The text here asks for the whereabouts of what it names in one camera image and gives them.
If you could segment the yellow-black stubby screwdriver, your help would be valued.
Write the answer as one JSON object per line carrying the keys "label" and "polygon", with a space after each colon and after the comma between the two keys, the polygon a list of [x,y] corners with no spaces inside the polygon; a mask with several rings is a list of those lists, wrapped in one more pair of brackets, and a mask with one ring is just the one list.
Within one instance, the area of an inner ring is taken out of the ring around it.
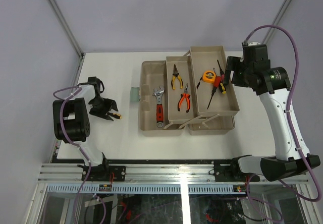
{"label": "yellow-black stubby screwdriver", "polygon": [[122,116],[119,113],[108,113],[107,115],[111,118],[115,118],[118,120],[122,118]]}

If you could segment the pink-handled screwdriver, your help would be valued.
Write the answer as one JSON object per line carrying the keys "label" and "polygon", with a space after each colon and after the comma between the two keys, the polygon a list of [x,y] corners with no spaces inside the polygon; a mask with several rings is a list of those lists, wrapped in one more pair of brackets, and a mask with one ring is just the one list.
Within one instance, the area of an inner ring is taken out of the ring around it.
{"label": "pink-handled screwdriver", "polygon": [[225,79],[225,73],[224,73],[224,71],[223,71],[223,69],[222,69],[222,67],[220,65],[219,60],[217,60],[217,63],[218,63],[218,66],[219,66],[220,76],[221,76],[222,83],[225,84],[225,81],[224,81],[224,79]]}

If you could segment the red-handled long screwdriver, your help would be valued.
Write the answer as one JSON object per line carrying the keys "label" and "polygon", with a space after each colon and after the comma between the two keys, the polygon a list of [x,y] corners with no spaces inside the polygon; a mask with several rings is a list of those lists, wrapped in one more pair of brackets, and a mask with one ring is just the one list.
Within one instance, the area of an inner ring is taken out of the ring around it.
{"label": "red-handled long screwdriver", "polygon": [[208,103],[207,108],[209,108],[209,106],[211,104],[211,101],[212,101],[212,98],[213,98],[213,96],[214,96],[217,88],[220,86],[220,83],[221,83],[221,77],[220,76],[216,76],[216,78],[214,80],[214,83],[213,83],[213,87],[212,87],[211,98],[210,98],[210,101]]}

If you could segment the orange tape measure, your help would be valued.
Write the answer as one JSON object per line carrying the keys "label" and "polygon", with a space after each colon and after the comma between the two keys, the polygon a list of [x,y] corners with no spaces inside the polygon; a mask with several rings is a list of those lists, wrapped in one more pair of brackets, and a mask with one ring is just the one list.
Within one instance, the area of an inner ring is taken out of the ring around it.
{"label": "orange tape measure", "polygon": [[203,81],[203,82],[206,82],[206,83],[210,83],[210,84],[213,84],[215,82],[215,79],[216,79],[217,75],[214,71],[205,71],[202,75],[202,77],[199,79],[199,82],[196,86],[196,89],[199,88],[200,86],[200,83]]}

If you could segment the grey-green toolbox latch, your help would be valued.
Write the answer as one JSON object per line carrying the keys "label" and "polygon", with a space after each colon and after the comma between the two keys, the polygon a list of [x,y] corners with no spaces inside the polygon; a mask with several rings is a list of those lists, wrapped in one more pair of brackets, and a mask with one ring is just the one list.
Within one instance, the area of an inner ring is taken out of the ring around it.
{"label": "grey-green toolbox latch", "polygon": [[140,102],[141,100],[141,87],[131,87],[130,102]]}

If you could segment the red-handled adjustable wrench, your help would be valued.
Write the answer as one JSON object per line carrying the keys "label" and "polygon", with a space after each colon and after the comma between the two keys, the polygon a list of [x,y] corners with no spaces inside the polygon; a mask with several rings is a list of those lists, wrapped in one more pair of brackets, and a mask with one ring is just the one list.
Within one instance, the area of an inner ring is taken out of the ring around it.
{"label": "red-handled adjustable wrench", "polygon": [[153,90],[153,95],[156,97],[156,125],[158,128],[164,126],[164,109],[162,103],[162,96],[165,89],[163,86],[159,86]]}

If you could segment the beige toolbox with smoky lid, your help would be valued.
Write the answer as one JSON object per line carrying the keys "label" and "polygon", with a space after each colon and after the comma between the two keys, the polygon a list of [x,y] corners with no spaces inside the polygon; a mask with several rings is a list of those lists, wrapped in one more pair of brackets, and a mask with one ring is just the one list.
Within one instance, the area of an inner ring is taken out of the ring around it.
{"label": "beige toolbox with smoky lid", "polygon": [[[215,69],[217,63],[226,66],[223,46],[193,46],[183,56],[167,56],[161,61],[144,61],[141,65],[141,100],[139,105],[139,129],[145,136],[178,136],[185,128],[191,135],[226,134],[235,127],[234,116],[239,105],[232,85],[225,86],[227,93],[216,90],[209,108],[213,84],[201,82],[205,71]],[[174,64],[183,80],[183,88],[175,79],[171,87]],[[164,126],[156,125],[156,97],[153,90],[163,86]]]}

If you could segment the yellow needle-nose pliers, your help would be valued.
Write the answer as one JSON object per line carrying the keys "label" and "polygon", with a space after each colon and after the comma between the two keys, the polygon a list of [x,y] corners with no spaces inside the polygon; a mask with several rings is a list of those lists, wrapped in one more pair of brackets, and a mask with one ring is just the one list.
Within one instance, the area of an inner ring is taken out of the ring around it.
{"label": "yellow needle-nose pliers", "polygon": [[171,80],[171,87],[173,90],[175,90],[175,79],[178,79],[180,82],[180,88],[183,88],[183,80],[178,72],[177,66],[174,64],[173,67],[173,73],[172,73],[172,80]]}

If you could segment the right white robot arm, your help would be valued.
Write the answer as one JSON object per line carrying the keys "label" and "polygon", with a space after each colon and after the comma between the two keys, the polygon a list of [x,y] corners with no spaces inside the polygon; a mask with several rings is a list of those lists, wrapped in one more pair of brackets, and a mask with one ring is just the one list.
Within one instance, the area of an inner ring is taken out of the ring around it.
{"label": "right white robot arm", "polygon": [[262,102],[274,136],[275,155],[245,155],[234,159],[230,175],[241,181],[248,174],[276,181],[320,166],[318,155],[310,154],[302,139],[293,107],[288,103],[291,83],[283,67],[271,67],[267,46],[244,43],[243,56],[227,58],[224,84],[252,88]]}

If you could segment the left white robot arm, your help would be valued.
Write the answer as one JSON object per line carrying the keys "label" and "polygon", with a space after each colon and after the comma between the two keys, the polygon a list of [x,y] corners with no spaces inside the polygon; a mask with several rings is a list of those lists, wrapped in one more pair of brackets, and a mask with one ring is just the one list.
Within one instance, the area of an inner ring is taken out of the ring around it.
{"label": "left white robot arm", "polygon": [[103,152],[89,139],[89,116],[108,121],[122,118],[116,101],[101,96],[104,90],[98,77],[89,77],[87,82],[53,93],[56,98],[52,103],[55,137],[79,151],[84,165],[78,167],[83,169],[82,180],[86,181],[112,182],[117,179],[117,171],[109,167]]}

